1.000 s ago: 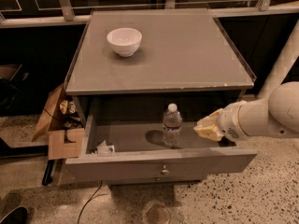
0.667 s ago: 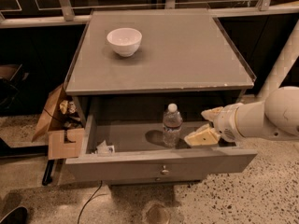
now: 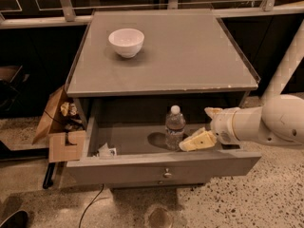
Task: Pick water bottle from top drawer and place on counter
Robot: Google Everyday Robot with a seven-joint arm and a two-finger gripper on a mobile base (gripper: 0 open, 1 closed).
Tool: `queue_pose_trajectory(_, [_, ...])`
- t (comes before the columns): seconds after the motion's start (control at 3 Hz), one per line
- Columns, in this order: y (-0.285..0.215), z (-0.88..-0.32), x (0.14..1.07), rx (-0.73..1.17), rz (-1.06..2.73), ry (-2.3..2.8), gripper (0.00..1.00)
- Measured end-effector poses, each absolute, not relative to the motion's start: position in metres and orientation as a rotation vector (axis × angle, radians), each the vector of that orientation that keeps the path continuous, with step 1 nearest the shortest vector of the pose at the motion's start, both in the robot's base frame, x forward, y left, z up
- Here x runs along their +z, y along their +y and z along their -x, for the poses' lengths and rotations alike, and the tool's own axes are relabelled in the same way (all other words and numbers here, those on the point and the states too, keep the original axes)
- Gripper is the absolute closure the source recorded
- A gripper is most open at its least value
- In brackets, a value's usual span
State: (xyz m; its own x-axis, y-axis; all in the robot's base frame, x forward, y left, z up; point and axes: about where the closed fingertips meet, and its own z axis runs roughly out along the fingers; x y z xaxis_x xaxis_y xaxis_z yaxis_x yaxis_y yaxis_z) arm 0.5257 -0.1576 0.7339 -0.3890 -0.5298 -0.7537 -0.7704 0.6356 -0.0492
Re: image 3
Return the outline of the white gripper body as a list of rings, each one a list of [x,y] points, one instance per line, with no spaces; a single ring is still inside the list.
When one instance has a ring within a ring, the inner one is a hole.
[[[233,128],[233,119],[237,111],[237,107],[225,108],[211,119],[211,130],[222,144],[238,143],[238,138]]]

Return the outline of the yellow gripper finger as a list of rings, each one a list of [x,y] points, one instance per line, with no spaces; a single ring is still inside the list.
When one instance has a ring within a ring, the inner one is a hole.
[[[217,143],[217,137],[211,130],[206,130],[204,127],[194,132],[191,136],[179,143],[179,148],[182,151],[195,151],[213,147]]]
[[[213,119],[217,114],[219,114],[222,111],[222,108],[219,108],[219,107],[205,107],[204,111],[209,118]]]

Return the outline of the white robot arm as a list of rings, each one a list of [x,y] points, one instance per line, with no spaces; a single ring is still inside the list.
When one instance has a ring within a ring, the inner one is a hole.
[[[206,149],[216,143],[254,142],[263,145],[304,144],[304,100],[283,89],[304,58],[304,22],[297,30],[272,80],[264,91],[262,105],[250,108],[207,107],[210,130],[201,128],[179,143],[183,151]]]

